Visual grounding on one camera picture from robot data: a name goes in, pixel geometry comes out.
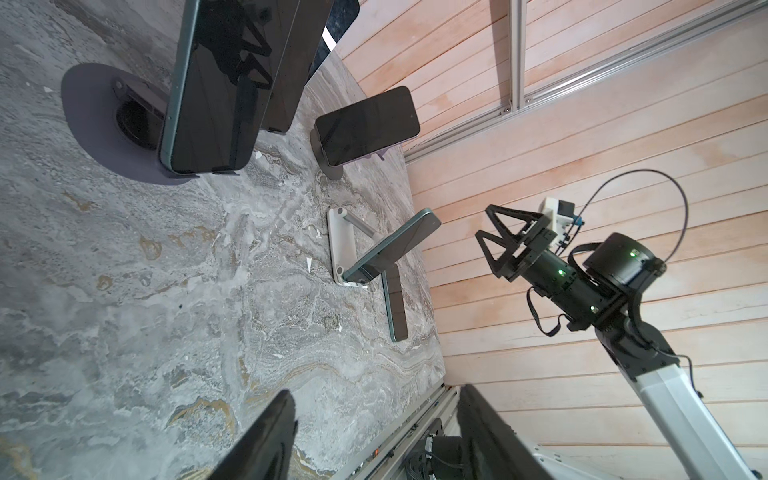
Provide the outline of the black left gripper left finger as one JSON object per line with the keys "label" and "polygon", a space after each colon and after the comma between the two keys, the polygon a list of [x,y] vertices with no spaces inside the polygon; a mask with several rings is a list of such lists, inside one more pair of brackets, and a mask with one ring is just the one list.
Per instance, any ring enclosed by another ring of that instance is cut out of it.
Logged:
{"label": "black left gripper left finger", "polygon": [[281,390],[208,479],[285,480],[297,431],[294,398]]}

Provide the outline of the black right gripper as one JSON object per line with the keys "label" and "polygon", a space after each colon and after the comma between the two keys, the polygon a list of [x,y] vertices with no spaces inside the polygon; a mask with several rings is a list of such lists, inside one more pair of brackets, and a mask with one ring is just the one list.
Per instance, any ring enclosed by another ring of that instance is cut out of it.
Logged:
{"label": "black right gripper", "polygon": [[[552,298],[567,291],[578,279],[573,267],[549,246],[555,232],[540,212],[489,205],[485,213],[500,235],[479,230],[475,234],[491,273],[509,282],[523,278],[541,296]],[[518,230],[509,220],[518,221]],[[519,247],[523,252],[516,256]]]}

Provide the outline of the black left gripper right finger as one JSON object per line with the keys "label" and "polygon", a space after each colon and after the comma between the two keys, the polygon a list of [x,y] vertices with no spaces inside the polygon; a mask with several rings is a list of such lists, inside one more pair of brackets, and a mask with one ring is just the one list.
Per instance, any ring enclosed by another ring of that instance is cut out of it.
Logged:
{"label": "black left gripper right finger", "polygon": [[458,422],[464,479],[552,479],[471,384],[461,388]]}

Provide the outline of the white folding stand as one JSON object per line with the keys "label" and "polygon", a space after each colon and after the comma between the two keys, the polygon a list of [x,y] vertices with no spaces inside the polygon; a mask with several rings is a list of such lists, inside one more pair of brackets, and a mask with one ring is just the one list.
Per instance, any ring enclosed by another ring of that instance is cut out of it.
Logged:
{"label": "white folding stand", "polygon": [[343,279],[343,273],[357,260],[355,233],[359,232],[378,243],[383,236],[363,219],[343,207],[331,207],[327,211],[327,227],[333,280],[338,285],[367,288]]}

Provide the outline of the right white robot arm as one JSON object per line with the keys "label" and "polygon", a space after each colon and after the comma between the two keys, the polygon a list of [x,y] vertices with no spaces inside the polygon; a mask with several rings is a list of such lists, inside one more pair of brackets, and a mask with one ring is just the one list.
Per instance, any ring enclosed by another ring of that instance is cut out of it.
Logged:
{"label": "right white robot arm", "polygon": [[583,263],[562,259],[549,246],[556,234],[538,212],[490,205],[495,233],[475,237],[492,273],[525,279],[556,305],[571,331],[594,329],[691,479],[758,479],[703,403],[683,355],[641,318],[643,293],[667,270],[640,242],[620,233],[583,244]]}

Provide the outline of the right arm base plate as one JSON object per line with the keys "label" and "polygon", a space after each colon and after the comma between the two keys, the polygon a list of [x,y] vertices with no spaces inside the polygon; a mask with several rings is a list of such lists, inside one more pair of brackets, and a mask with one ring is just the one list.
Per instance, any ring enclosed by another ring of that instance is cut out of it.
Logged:
{"label": "right arm base plate", "polygon": [[407,479],[462,480],[465,478],[462,439],[447,436],[442,420],[435,419],[401,465]]}

